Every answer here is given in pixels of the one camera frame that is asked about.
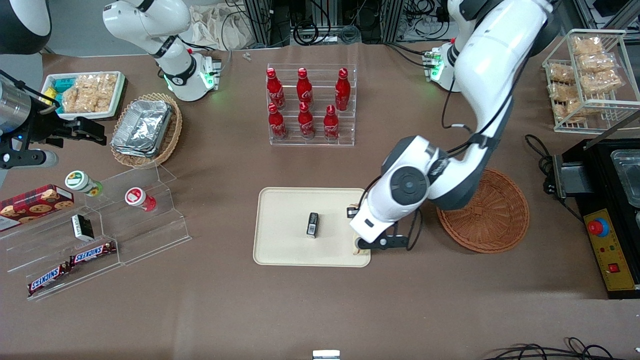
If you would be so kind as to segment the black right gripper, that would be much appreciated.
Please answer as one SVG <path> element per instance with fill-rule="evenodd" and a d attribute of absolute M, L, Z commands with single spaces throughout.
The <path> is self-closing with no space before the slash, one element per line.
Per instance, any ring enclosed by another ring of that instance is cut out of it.
<path fill-rule="evenodd" d="M 75 117 L 73 129 L 71 123 L 60 118 L 57 112 L 40 114 L 32 111 L 19 127 L 19 148 L 27 150 L 30 144 L 46 143 L 47 139 L 54 139 L 53 144 L 58 148 L 64 146 L 64 139 L 106 146 L 105 127 L 102 124 L 85 117 Z"/>

